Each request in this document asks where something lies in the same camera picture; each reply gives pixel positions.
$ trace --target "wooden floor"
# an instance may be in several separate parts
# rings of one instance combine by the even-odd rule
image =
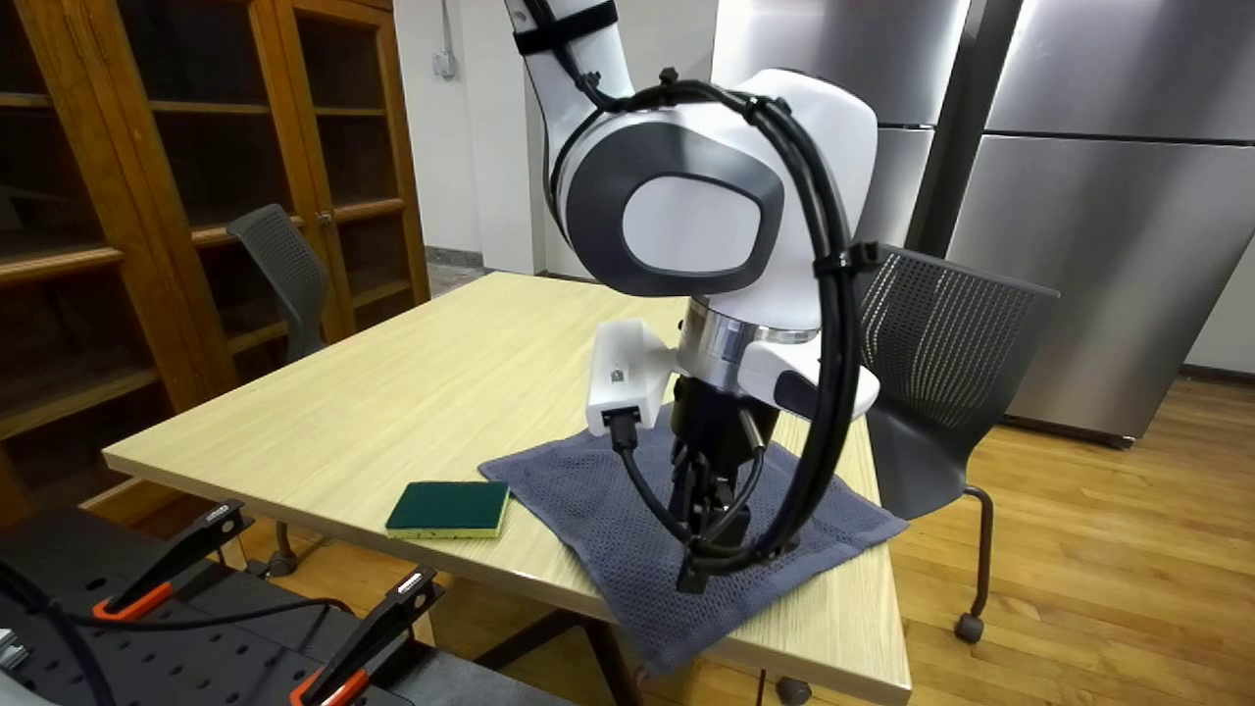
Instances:
[[[1182,380],[1132,450],[1001,429],[971,479],[1001,510],[979,648],[948,636],[969,606],[976,510],[948,507],[895,547],[915,704],[1255,704],[1250,384]],[[370,607],[401,572],[401,560],[321,547],[285,585]],[[537,618],[467,585],[440,607],[440,644],[463,654]],[[580,636],[508,677],[609,704]],[[694,663],[651,694],[757,704],[757,677]]]

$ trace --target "gray cloth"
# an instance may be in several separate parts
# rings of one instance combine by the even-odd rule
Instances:
[[[672,497],[672,422],[639,437],[639,470],[655,493]],[[761,487],[753,491],[753,527],[761,535],[775,513],[797,458],[767,446]],[[891,542],[903,524],[852,487],[833,479],[825,501],[800,535],[800,547],[767,567],[711,578],[703,595],[673,593],[684,547],[634,493],[612,441],[567,437],[484,469],[486,479],[505,483],[584,567],[599,588],[627,648],[647,677],[673,670],[698,653],[727,641],[749,618],[810,581],[814,572]]]

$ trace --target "wooden cabinet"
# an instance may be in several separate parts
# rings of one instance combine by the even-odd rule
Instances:
[[[222,229],[260,206],[331,337],[429,299],[384,0],[0,0],[0,513],[281,341]]]

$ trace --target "wooden table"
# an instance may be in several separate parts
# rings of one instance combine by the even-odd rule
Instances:
[[[599,320],[639,320],[673,341],[684,303],[490,275],[131,437],[106,446],[106,465],[609,619],[571,555],[522,507],[508,510],[499,542],[384,535],[404,483],[477,479],[486,458],[580,431]],[[797,446],[805,426],[780,422],[775,441]],[[874,497],[861,426],[852,429],[838,474]],[[874,704],[905,704],[908,667],[891,550],[809,581],[712,653]]]

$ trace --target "stainless steel refrigerator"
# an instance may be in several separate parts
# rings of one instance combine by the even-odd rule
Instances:
[[[1012,416],[1146,437],[1250,233],[1255,3],[1024,0],[948,239],[1063,292]]]
[[[712,84],[790,67],[878,113],[860,239],[905,244],[969,0],[720,0]]]

